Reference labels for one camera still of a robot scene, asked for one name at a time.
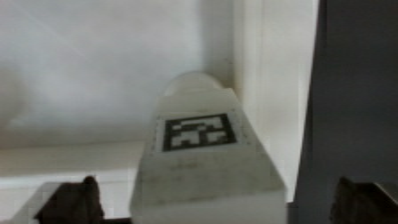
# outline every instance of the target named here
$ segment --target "white surface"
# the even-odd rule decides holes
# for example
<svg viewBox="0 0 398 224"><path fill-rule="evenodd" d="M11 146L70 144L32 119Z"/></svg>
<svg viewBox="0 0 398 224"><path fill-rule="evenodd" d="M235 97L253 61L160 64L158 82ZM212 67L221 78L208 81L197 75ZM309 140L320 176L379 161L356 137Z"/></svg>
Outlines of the white surface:
<svg viewBox="0 0 398 224"><path fill-rule="evenodd" d="M221 88L222 85L213 76L201 72L190 72L173 79L164 95L171 96L176 93L181 94L181 92L196 92Z"/></svg>
<svg viewBox="0 0 398 224"><path fill-rule="evenodd" d="M231 84L231 0L0 4L0 148L144 139L171 79Z"/></svg>
<svg viewBox="0 0 398 224"><path fill-rule="evenodd" d="M293 201L318 0L237 0L235 4L235 89Z"/></svg>
<svg viewBox="0 0 398 224"><path fill-rule="evenodd" d="M212 114L228 114L237 139L247 140L165 151L167 120ZM285 184L231 89L164 97L153 123L132 200L137 224L286 223Z"/></svg>
<svg viewBox="0 0 398 224"><path fill-rule="evenodd" d="M29 224L61 182L96 176L107 218L130 217L144 143L0 150L0 223Z"/></svg>

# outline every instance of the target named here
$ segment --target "white wall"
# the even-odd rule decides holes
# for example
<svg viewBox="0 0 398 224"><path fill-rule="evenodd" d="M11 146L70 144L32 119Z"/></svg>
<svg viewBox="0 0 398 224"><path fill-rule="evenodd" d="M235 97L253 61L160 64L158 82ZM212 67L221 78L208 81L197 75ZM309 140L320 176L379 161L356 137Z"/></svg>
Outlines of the white wall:
<svg viewBox="0 0 398 224"><path fill-rule="evenodd" d="M313 67L317 0L237 4L237 92L293 200Z"/></svg>
<svg viewBox="0 0 398 224"><path fill-rule="evenodd" d="M231 63L231 0L2 0L0 148L141 140L169 80Z"/></svg>

